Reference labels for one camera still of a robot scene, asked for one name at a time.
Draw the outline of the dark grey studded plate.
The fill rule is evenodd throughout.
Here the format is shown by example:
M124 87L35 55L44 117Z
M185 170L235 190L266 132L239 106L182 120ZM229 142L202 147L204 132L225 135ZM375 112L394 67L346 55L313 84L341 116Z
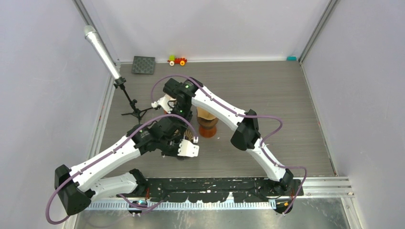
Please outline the dark grey studded plate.
M155 64L155 57L134 56L131 73L153 75Z

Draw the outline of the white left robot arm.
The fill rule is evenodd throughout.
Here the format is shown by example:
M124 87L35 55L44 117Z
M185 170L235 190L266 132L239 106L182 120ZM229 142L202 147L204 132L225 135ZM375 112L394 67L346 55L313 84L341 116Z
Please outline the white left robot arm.
M138 124L112 146L76 166L55 170L55 193L68 216L85 210L92 202L118 194L142 197L147 181L138 169L105 177L122 164L145 153L160 150L164 156L196 157L198 135L189 120L164 114Z

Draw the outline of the red toy brick car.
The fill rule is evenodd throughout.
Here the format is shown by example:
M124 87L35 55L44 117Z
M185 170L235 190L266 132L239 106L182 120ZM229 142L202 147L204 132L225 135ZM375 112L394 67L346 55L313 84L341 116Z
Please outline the red toy brick car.
M179 64L180 66L184 66L187 63L186 58L177 58L175 55L170 55L169 59L167 60L170 66L174 66Z

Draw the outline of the teal block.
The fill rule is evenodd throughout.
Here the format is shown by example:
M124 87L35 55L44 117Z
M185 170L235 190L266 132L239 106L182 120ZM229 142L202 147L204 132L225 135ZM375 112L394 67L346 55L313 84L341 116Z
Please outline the teal block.
M297 61L297 57L296 56L288 56L287 61Z

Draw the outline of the amber glass carafe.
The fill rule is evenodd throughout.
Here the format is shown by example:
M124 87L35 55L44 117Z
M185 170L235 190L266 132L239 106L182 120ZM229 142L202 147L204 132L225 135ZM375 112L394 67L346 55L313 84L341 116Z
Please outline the amber glass carafe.
M211 138L215 136L217 133L217 127L216 126L211 126L211 127L206 127L203 125L199 126L199 134L201 137L204 138Z

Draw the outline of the silver microphone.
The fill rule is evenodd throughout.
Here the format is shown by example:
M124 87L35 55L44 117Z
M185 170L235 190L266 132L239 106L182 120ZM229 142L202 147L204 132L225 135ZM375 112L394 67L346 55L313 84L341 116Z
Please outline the silver microphone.
M99 33L91 25L84 27L85 39L92 45L95 52L103 62L104 66L108 69L114 80L121 78L119 71L116 68L111 56L107 52L107 49L99 36Z

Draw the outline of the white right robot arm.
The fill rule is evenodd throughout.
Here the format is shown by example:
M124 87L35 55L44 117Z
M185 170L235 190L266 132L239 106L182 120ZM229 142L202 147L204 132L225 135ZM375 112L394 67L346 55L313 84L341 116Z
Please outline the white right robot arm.
M173 76L167 79L163 88L165 95L154 105L170 114L180 114L191 105L212 114L233 131L231 144L249 153L264 169L277 195L284 196L292 189L294 175L266 146L267 138L259 132L260 116L254 110L245 111L229 104L194 78L186 77L184 82L178 82Z

